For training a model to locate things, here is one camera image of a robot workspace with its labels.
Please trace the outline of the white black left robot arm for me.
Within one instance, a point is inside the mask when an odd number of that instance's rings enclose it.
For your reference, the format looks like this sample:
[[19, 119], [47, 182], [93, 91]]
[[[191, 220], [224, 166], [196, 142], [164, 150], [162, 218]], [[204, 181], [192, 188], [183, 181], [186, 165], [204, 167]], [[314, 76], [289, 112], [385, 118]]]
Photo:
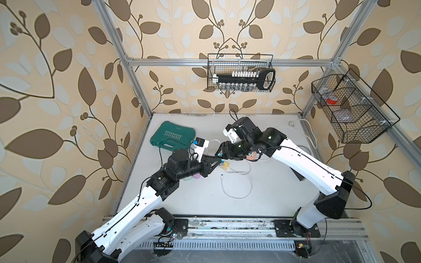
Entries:
[[175, 150], [168, 161], [147, 178], [136, 197], [92, 233], [82, 231], [75, 240], [75, 263], [119, 263], [146, 240], [172, 232], [174, 216], [160, 205], [182, 179], [207, 177], [221, 164], [222, 155], [189, 154]]

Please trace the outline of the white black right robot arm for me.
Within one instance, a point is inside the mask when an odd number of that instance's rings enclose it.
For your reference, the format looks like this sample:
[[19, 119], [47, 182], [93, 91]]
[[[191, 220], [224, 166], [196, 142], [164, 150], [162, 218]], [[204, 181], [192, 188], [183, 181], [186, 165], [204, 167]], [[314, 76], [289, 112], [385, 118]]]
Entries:
[[275, 128], [260, 131], [227, 126], [223, 134], [229, 138], [221, 144], [218, 152], [225, 160], [243, 160], [252, 152], [266, 155], [289, 166], [309, 180], [319, 190], [319, 195], [305, 207], [300, 207], [291, 220], [291, 230], [299, 235], [309, 231], [323, 219], [340, 219], [347, 210], [347, 201], [356, 186], [356, 176], [350, 172], [340, 172], [301, 150], [284, 133]]

